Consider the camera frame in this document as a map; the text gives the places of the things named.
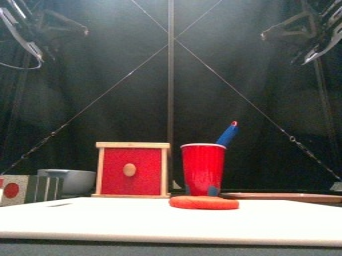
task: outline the wire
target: wire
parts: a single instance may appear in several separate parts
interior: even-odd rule
[[[17,67],[17,66],[12,66],[4,62],[0,62],[0,65],[7,67],[7,68],[12,68],[12,69],[16,69],[16,70],[36,70],[36,69],[40,69],[41,67],[41,61],[37,59],[37,66],[36,67],[32,67],[32,68],[24,68],[24,67]]]

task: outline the red box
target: red box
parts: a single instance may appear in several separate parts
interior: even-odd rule
[[[168,143],[98,142],[94,196],[167,197]]]

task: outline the black backdrop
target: black backdrop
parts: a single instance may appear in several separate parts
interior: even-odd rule
[[[226,153],[223,188],[326,190],[335,181],[235,90],[341,174],[341,45],[322,58],[333,148],[314,65],[290,65],[287,46],[260,40],[262,31],[301,11],[298,2],[175,0],[171,162],[179,185],[179,146],[215,142],[232,120],[240,132]],[[0,67],[0,168],[72,119],[8,174],[96,171],[98,141],[168,140],[168,1],[49,0],[39,7],[85,25],[89,35],[65,40],[39,70]],[[0,50],[1,62],[23,65],[13,41]]]

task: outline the red cup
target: red cup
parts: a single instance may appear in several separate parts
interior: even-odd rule
[[[211,143],[180,146],[186,193],[192,196],[218,196],[220,191],[226,147]]]

